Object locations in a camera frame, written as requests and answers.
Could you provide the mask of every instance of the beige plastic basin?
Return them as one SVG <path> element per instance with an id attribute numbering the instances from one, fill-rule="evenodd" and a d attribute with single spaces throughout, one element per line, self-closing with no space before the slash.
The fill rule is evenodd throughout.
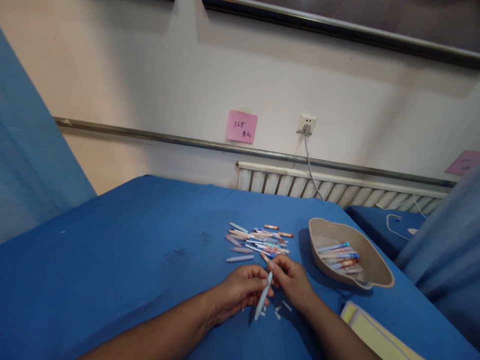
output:
<path id="1" fill-rule="evenodd" d="M 395 284 L 394 276 L 370 241 L 351 226 L 313 218 L 308 223 L 310 228 L 310 245 L 316 266 L 328 277 L 342 283 L 369 290 L 373 286 L 391 288 Z M 318 253 L 318 248 L 349 242 L 360 255 L 359 264 L 363 272 L 345 275 L 331 269 Z"/>

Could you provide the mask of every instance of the blue curtain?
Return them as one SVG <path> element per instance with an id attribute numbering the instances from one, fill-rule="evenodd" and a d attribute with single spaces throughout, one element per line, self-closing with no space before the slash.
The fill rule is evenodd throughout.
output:
<path id="1" fill-rule="evenodd" d="M 480 166 L 453 188 L 395 263 L 480 350 Z"/>
<path id="2" fill-rule="evenodd" d="M 95 196 L 0 30 L 0 244 Z"/>

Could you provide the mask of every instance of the electrical outlet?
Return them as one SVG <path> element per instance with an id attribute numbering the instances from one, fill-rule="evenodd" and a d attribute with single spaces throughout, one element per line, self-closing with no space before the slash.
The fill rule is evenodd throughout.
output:
<path id="1" fill-rule="evenodd" d="M 304 134 L 306 136 L 312 135 L 314 132 L 315 124 L 317 123 L 317 117 L 312 114 L 302 113 L 300 115 L 300 120 L 298 121 L 298 127 L 296 128 L 296 132 L 298 134 Z M 305 133 L 304 126 L 310 125 L 310 131 Z"/>

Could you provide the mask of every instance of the person's right hand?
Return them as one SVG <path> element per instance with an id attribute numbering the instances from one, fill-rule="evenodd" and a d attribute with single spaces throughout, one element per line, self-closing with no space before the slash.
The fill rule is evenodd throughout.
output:
<path id="1" fill-rule="evenodd" d="M 286 255 L 277 255 L 268 262 L 268 268 L 292 305 L 301 313 L 317 298 L 303 266 Z"/>

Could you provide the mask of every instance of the yellow towel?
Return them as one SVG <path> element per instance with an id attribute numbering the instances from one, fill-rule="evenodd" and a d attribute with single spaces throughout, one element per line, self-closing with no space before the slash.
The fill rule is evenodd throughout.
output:
<path id="1" fill-rule="evenodd" d="M 353 302 L 345 304 L 340 317 L 383 360 L 423 360 Z"/>

